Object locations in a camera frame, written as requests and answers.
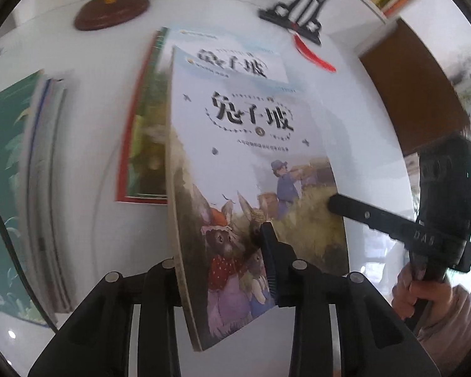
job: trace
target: chinese characters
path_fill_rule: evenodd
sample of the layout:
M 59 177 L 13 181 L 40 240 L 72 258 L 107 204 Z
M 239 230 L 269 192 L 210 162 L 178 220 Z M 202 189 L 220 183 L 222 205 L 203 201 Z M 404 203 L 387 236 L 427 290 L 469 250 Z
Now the chinese characters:
M 269 149 L 275 152 L 288 152 L 289 151 L 287 147 L 282 147 L 282 146 L 269 146 L 262 143 L 248 142 L 247 140 L 238 140 L 237 142 L 246 146 L 259 147 L 260 149 Z
M 223 59 L 219 58 L 213 51 L 207 51 L 204 49 L 199 50 L 197 53 L 197 57 L 200 60 L 203 60 L 205 62 L 208 62 L 211 65 L 218 66 L 222 69 L 225 69 L 225 67 L 228 67 L 232 69 L 233 71 L 246 71 L 247 73 L 253 74 L 253 75 L 259 75 L 263 76 L 264 78 L 267 77 L 265 74 L 267 65 L 265 63 L 254 57 L 250 52 L 248 52 L 250 55 L 251 59 L 239 59 L 235 55 L 232 55 L 229 57 L 229 62 L 227 64 L 226 61 Z
M 216 118 L 218 120 L 223 120 L 226 116 L 229 122 L 235 124 L 243 124 L 242 116 L 245 114 L 249 115 L 249 122 L 252 124 L 257 124 L 257 117 L 267 117 L 267 124 L 269 126 L 275 126 L 277 129 L 282 129 L 283 131 L 289 130 L 294 131 L 294 128 L 290 126 L 290 122 L 287 118 L 287 112 L 284 110 L 282 104 L 278 103 L 275 107 L 265 108 L 265 116 L 263 113 L 259 113 L 257 106 L 254 103 L 249 103 L 249 107 L 246 111 L 236 110 L 234 104 L 229 100 L 228 97 L 220 95 L 218 92 L 214 92 L 211 100 L 213 106 L 219 109 L 218 115 Z

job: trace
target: red tassel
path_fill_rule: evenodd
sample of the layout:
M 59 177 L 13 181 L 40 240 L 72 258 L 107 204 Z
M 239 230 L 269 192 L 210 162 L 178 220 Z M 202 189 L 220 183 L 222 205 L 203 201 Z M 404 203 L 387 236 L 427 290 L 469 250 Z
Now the red tassel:
M 293 41 L 295 42 L 295 47 L 297 48 L 298 52 L 302 54 L 302 56 L 312 62 L 313 64 L 329 71 L 329 72 L 336 72 L 337 69 L 332 65 L 329 64 L 328 62 L 322 60 L 320 57 L 318 57 L 314 52 L 312 52 L 307 45 L 305 45 L 305 42 L 302 41 L 302 39 L 299 37 L 298 34 L 295 32 L 293 33 Z

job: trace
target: pink sleeve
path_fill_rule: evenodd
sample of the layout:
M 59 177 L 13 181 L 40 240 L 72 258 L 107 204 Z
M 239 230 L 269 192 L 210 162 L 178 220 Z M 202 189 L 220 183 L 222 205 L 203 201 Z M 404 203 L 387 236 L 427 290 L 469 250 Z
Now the pink sleeve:
M 471 295 L 453 288 L 453 304 L 443 320 L 422 329 L 418 340 L 443 376 L 450 375 L 471 349 Z

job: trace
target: red-bordered book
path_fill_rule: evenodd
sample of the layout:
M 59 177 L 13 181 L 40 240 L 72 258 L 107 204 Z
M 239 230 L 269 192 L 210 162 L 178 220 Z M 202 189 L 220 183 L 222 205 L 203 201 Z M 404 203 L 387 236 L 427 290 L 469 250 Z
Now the red-bordered book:
M 162 28 L 154 35 L 136 84 L 122 142 L 117 201 L 167 204 L 167 75 L 157 69 L 167 33 L 168 29 Z

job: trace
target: illustrated book cover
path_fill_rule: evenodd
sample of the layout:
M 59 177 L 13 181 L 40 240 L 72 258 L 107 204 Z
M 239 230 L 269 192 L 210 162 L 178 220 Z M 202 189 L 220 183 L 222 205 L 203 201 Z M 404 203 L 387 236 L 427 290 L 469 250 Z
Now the illustrated book cover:
M 127 120 L 117 201 L 166 204 L 165 141 L 168 71 L 175 46 L 206 64 L 287 82 L 281 57 L 232 36 L 162 28 L 153 39 Z
M 251 240 L 261 223 L 335 275 L 349 271 L 347 243 L 327 208 L 337 188 L 320 129 L 299 92 L 179 48 L 169 92 L 170 239 L 192 345 L 205 350 L 274 306 Z
M 36 117 L 43 101 L 45 78 L 42 71 L 35 72 L 0 92 L 0 215 L 10 235 L 14 249 L 26 275 L 24 232 L 20 226 L 21 214 L 19 181 L 26 175 L 19 168 L 23 147 L 30 145 L 27 120 Z M 45 326 L 46 322 L 30 299 L 15 270 L 13 261 L 0 235 L 0 311 L 16 318 Z

